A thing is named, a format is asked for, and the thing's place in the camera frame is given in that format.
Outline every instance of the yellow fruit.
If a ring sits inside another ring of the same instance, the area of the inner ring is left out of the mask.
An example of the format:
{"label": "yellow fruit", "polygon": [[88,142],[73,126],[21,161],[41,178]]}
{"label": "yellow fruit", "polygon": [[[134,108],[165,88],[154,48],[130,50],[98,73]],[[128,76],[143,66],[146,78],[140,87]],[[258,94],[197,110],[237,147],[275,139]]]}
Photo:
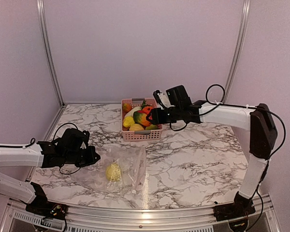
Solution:
{"label": "yellow fruit", "polygon": [[144,130],[144,127],[142,127],[140,124],[133,124],[130,129],[130,131],[143,131]]}
{"label": "yellow fruit", "polygon": [[134,124],[134,119],[132,116],[128,116],[126,118],[124,118],[124,121],[122,122],[122,125],[125,127],[125,128],[129,128],[130,126],[132,126]]}
{"label": "yellow fruit", "polygon": [[105,170],[105,176],[108,181],[116,182],[121,179],[121,169],[120,166],[114,162],[109,165]]}

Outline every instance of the white wall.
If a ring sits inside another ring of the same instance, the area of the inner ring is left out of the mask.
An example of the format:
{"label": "white wall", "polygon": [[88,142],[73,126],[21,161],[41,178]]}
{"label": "white wall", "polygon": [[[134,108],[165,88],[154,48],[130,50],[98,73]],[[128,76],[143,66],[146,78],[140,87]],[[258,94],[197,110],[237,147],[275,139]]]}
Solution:
{"label": "white wall", "polygon": [[[249,25],[228,103],[268,104],[287,127],[262,186],[273,200],[281,229],[290,231],[290,0],[252,0]],[[279,138],[282,130],[278,121]],[[249,136],[235,130],[246,153]]]}
{"label": "white wall", "polygon": [[[0,143],[42,139],[58,110],[36,1],[0,0]],[[27,171],[4,170],[19,179]],[[0,221],[7,201],[0,196]]]}
{"label": "white wall", "polygon": [[66,102],[152,97],[184,84],[194,100],[225,84],[243,1],[46,0]]}

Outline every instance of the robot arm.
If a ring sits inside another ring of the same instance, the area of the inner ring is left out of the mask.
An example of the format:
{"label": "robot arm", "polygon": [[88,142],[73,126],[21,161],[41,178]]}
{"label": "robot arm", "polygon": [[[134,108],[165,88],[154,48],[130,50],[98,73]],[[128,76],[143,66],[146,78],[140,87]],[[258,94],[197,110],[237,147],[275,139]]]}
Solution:
{"label": "robot arm", "polygon": [[[61,138],[52,142],[38,142],[30,145],[0,144],[0,167],[33,166],[41,168],[62,167],[74,164],[85,167],[96,163],[100,156],[94,146],[88,146],[89,132],[66,129]],[[47,200],[41,186],[22,182],[0,173],[0,194],[21,200],[27,204],[27,211],[48,216],[56,205]]]}
{"label": "robot arm", "polygon": [[216,206],[215,209],[218,221],[249,214],[251,199],[266,174],[268,159],[277,139],[277,129],[267,105],[259,104],[255,109],[250,109],[213,105],[207,101],[192,103],[183,86],[171,88],[166,93],[154,92],[156,101],[163,109],[151,110],[147,120],[153,124],[175,123],[178,120],[186,123],[213,122],[250,131],[248,169],[234,203]]}

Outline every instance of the clear plastic bag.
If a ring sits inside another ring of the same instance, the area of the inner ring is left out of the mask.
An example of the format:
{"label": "clear plastic bag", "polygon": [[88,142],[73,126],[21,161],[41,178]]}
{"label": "clear plastic bag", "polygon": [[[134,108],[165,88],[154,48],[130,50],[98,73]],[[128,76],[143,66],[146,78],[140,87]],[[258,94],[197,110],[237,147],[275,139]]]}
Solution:
{"label": "clear plastic bag", "polygon": [[[144,147],[120,148],[112,146],[107,150],[99,150],[101,160],[89,167],[81,168],[71,175],[72,180],[79,185],[92,190],[117,192],[125,194],[141,188],[146,173],[146,152]],[[119,181],[108,181],[106,168],[117,163],[121,169]]]}

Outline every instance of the white marble table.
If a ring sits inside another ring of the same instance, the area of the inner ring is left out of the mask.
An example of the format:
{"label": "white marble table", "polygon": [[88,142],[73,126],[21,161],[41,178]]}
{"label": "white marble table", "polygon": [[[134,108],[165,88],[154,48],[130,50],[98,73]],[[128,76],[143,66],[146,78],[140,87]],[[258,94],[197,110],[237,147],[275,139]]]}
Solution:
{"label": "white marble table", "polygon": [[247,160],[228,126],[191,123],[181,132],[163,126],[159,141],[123,142],[120,104],[68,105],[57,127],[66,122],[88,130],[89,144],[98,150],[111,145],[144,146],[146,178],[142,190],[122,195],[81,186],[70,176],[61,175],[58,168],[36,169],[32,181],[42,186],[51,201],[142,209],[224,203],[233,201],[247,169]]}

